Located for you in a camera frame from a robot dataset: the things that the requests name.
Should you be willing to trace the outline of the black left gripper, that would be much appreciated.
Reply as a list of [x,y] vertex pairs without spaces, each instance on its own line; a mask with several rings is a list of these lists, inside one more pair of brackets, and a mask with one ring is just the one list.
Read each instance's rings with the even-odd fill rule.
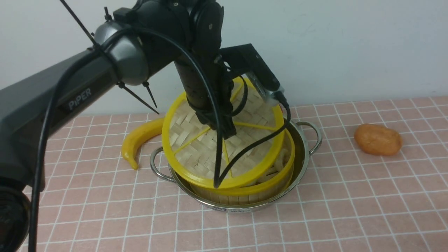
[[[233,81],[226,76],[224,68],[212,60],[198,58],[197,62],[209,80],[217,100],[218,111],[222,117],[221,127],[223,138],[229,139],[237,133],[230,116],[230,113],[233,111],[233,105],[230,101],[234,88]],[[217,130],[211,99],[195,67],[186,56],[180,56],[176,59],[175,66],[186,92],[187,101],[190,107],[195,110],[198,120],[200,123],[210,126],[211,129]]]

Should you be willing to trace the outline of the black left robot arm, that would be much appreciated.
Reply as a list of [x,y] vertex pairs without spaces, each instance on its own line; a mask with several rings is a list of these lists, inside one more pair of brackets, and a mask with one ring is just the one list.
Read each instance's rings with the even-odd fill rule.
[[95,33],[92,47],[1,90],[1,251],[37,238],[48,138],[115,85],[148,86],[174,62],[188,104],[218,143],[236,134],[232,80],[217,62],[224,9],[215,0],[138,0]]

